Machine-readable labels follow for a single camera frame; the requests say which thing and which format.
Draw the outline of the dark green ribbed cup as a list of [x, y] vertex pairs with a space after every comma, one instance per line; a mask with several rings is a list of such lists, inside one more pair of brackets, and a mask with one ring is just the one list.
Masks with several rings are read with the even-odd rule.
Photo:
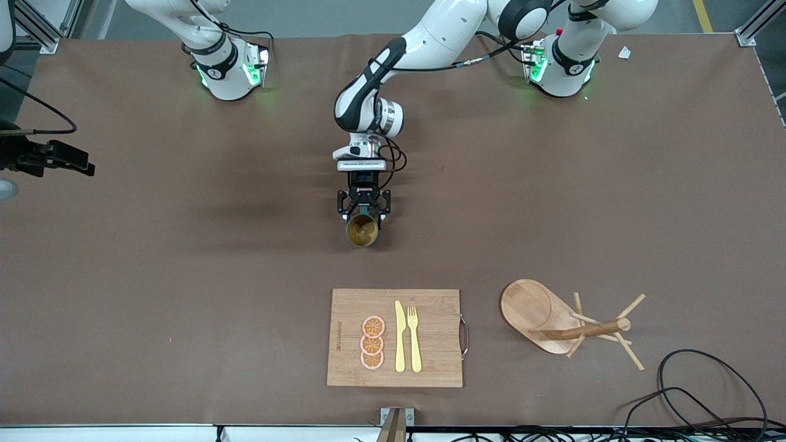
[[379, 236], [379, 214], [358, 212], [346, 221], [346, 238], [357, 248], [372, 246]]

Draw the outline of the wooden cup rack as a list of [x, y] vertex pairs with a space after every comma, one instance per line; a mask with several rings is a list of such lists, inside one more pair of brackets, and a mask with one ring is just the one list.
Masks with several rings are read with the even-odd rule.
[[506, 324], [547, 353], [571, 358], [587, 339], [600, 338], [619, 344], [638, 370], [645, 369], [632, 343], [623, 338], [623, 332], [631, 329], [627, 316], [646, 299], [645, 294], [605, 321], [584, 314], [579, 293], [573, 299], [574, 305], [569, 306], [542, 283], [519, 279], [500, 295], [500, 313]]

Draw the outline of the yellow plastic knife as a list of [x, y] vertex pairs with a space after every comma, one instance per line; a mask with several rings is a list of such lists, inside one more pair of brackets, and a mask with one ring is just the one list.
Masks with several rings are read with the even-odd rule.
[[395, 301], [396, 316], [396, 350], [395, 350], [395, 370], [397, 373], [405, 371], [405, 350], [403, 336], [407, 330], [407, 317], [403, 311], [403, 306], [399, 300]]

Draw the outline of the bamboo cutting board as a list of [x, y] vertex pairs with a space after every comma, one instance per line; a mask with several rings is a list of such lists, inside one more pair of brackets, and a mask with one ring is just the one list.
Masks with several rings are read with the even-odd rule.
[[[416, 306], [422, 358], [419, 374], [411, 368], [410, 329], [403, 336], [405, 371], [395, 370], [395, 301]], [[384, 336], [366, 338], [362, 322], [384, 319]], [[328, 386], [353, 388], [461, 388], [463, 348], [461, 304], [457, 289], [334, 289], [327, 360]]]

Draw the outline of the yellow plastic fork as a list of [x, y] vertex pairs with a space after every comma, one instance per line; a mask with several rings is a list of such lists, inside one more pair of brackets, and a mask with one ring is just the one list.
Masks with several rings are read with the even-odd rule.
[[411, 341], [411, 368], [413, 372], [419, 374], [423, 370], [420, 343], [418, 340], [419, 317], [416, 306], [407, 307], [407, 324], [410, 329]]

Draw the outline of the brown table mat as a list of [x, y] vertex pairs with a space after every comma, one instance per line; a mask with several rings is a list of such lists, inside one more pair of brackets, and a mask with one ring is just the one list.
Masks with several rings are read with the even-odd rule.
[[[582, 94], [510, 58], [401, 74], [409, 157], [375, 246], [336, 212], [337, 93], [389, 39], [281, 39], [270, 89], [213, 98], [175, 41], [61, 43], [31, 90], [96, 174], [9, 174], [0, 422], [620, 424], [676, 349], [714, 354], [786, 422], [786, 128], [729, 34], [606, 40]], [[622, 47], [631, 58], [618, 58]], [[542, 283], [623, 338], [571, 357], [506, 324]], [[458, 289], [461, 388], [327, 386], [332, 289]]]

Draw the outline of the brown bar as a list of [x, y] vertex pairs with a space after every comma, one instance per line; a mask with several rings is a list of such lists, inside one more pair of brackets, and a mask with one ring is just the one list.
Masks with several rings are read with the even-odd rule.
[[407, 409], [386, 408], [376, 442], [407, 442]]

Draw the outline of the aluminium frame profile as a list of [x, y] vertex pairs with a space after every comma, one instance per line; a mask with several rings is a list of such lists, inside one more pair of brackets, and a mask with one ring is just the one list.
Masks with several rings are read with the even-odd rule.
[[17, 47], [54, 54], [60, 40], [74, 37], [82, 8], [89, 0], [13, 0]]
[[785, 10], [786, 0], [766, 0], [741, 27], [734, 31], [738, 46], [755, 47], [755, 36]]

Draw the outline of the white table edge rail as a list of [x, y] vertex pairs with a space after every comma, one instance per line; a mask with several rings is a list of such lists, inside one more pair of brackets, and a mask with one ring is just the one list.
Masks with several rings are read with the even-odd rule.
[[0, 426], [0, 442], [376, 442], [373, 426]]

